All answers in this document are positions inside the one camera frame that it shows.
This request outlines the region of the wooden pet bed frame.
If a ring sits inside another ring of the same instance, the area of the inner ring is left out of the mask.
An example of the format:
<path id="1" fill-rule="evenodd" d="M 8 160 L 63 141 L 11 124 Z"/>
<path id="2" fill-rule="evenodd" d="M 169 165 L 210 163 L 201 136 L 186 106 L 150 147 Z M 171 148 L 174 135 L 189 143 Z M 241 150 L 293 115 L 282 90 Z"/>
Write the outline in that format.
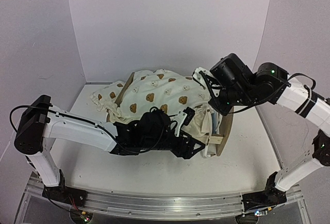
<path id="1" fill-rule="evenodd" d="M 190 76 L 159 69 L 133 73 L 125 82 L 115 103 L 116 109 L 107 110 L 107 120 L 128 124 L 141 119 L 142 115 L 155 107 L 171 116 L 186 107 L 195 110 L 192 121 L 183 131 L 206 144 L 206 157 L 220 156 L 229 138 L 233 117 L 222 117 L 218 134 L 212 134 L 210 105 L 211 96 Z"/>

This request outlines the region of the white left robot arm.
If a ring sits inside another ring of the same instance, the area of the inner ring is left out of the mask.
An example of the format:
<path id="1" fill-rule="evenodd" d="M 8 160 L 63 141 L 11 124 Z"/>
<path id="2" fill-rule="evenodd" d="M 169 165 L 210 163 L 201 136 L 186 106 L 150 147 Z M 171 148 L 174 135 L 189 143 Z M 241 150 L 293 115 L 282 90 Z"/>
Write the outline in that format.
<path id="1" fill-rule="evenodd" d="M 66 186 L 65 178 L 52 156 L 56 139 L 93 146 L 110 154 L 129 156 L 152 150 L 167 150 L 176 157 L 190 159 L 205 144 L 183 131 L 194 110 L 186 108 L 169 116 L 152 107 L 139 120 L 128 124 L 101 122 L 64 111 L 42 95 L 23 106 L 19 124 L 14 126 L 14 146 L 24 154 L 43 182 L 43 197 L 71 205 L 84 206 L 87 192 Z"/>

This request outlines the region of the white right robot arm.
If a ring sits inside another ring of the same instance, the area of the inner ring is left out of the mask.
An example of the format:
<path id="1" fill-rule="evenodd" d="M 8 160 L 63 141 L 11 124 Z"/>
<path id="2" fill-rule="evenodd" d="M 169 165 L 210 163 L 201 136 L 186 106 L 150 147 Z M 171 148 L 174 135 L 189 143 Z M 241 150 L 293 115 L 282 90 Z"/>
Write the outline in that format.
<path id="1" fill-rule="evenodd" d="M 315 92 L 316 83 L 302 82 L 303 73 L 288 73 L 272 63 L 262 63 L 256 72 L 235 54 L 222 58 L 203 74 L 210 92 L 209 104 L 223 116 L 263 103 L 275 105 L 282 118 L 273 133 L 279 138 L 307 137 L 307 127 L 314 135 L 290 164 L 271 174 L 264 190 L 242 196 L 246 211 L 263 210 L 286 202 L 287 191 L 318 169 L 329 166 L 329 99 Z"/>

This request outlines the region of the large bear print cushion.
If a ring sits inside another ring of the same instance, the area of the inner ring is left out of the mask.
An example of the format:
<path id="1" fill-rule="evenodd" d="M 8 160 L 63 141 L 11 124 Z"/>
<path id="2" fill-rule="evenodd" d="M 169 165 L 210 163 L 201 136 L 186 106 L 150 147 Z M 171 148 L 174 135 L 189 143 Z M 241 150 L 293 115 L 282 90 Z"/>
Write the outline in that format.
<path id="1" fill-rule="evenodd" d="M 118 132 L 110 154 L 169 150 L 190 159 L 211 139 L 210 95 L 190 76 L 165 69 L 139 71 L 127 82 L 105 87 L 95 98 Z"/>

